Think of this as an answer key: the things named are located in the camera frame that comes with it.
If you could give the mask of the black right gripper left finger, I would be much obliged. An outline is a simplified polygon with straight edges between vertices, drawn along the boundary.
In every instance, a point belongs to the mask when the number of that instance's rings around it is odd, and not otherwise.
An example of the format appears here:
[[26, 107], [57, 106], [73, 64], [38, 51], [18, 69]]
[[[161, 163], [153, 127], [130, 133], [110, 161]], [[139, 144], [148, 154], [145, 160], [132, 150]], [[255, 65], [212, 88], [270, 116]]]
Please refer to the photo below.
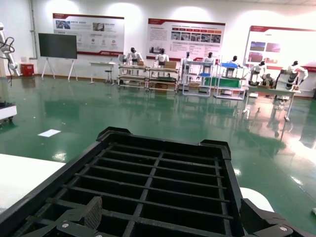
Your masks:
[[26, 237], [95, 237], [102, 219], [102, 198], [94, 197], [87, 205], [69, 209], [53, 224], [35, 230]]

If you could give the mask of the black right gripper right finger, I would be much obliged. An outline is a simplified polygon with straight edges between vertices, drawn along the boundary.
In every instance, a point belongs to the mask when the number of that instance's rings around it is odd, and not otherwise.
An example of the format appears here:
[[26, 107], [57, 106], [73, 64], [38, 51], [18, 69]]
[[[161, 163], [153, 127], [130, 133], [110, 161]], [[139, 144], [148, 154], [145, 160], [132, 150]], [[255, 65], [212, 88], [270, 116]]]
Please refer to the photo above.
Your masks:
[[248, 237], [292, 237], [291, 227], [278, 223], [275, 213], [264, 211], [255, 206], [249, 199], [241, 199], [240, 220]]

